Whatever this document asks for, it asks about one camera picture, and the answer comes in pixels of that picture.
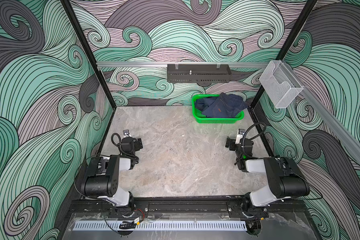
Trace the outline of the dark blue denim trousers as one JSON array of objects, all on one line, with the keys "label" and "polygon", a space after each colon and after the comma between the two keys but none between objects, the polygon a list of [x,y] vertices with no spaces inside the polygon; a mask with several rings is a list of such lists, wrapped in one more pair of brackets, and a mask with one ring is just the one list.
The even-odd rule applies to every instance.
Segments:
[{"label": "dark blue denim trousers", "polygon": [[225,93],[195,100],[195,108],[207,118],[235,118],[248,106],[241,96]]}]

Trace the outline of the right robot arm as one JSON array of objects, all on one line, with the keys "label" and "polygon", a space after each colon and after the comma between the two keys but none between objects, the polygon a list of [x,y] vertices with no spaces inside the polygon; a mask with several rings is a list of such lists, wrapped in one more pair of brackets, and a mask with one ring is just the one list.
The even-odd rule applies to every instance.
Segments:
[{"label": "right robot arm", "polygon": [[235,152],[235,165],[244,173],[262,173],[267,177],[267,184],[245,194],[243,210],[248,212],[253,209],[269,206],[277,201],[298,199],[304,197],[307,201],[316,201],[323,198],[308,198],[311,185],[297,166],[297,163],[288,157],[263,157],[253,156],[254,139],[263,134],[267,129],[265,123],[259,122],[248,129],[238,129],[236,137],[226,138],[225,147]]}]

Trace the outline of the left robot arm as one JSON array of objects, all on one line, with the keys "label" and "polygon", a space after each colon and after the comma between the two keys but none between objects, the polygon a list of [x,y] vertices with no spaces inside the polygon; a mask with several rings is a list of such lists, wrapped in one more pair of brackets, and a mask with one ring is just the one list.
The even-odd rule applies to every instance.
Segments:
[{"label": "left robot arm", "polygon": [[111,142],[119,154],[90,158],[80,194],[85,198],[104,200],[116,208],[134,211],[133,194],[119,186],[119,175],[133,170],[139,163],[136,152],[143,149],[143,142],[140,138],[133,138],[129,130],[124,130],[122,136],[113,133]]}]

